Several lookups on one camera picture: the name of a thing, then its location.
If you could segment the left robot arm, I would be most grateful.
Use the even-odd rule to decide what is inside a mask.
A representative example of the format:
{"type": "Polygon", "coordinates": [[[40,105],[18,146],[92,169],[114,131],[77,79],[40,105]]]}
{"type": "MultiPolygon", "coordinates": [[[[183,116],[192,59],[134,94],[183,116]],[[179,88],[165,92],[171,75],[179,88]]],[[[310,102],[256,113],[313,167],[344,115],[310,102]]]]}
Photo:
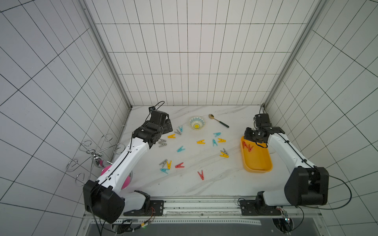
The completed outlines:
{"type": "Polygon", "coordinates": [[[120,196],[133,168],[163,134],[171,132],[169,115],[153,111],[151,118],[137,128],[119,158],[96,181],[83,186],[85,210],[108,223],[114,223],[124,213],[148,214],[150,195],[136,190],[120,196]]]}

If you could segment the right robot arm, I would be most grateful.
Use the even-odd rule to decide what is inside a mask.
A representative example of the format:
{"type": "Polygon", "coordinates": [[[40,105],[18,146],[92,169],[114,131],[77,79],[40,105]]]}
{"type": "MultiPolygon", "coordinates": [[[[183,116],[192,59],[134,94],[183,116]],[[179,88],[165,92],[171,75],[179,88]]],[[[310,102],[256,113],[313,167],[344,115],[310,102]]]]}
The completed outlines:
{"type": "Polygon", "coordinates": [[[247,127],[244,138],[262,147],[273,148],[289,170],[284,185],[275,190],[258,192],[256,200],[265,206],[323,206],[328,201],[329,173],[317,167],[291,144],[279,127],[252,129],[247,127]]]}

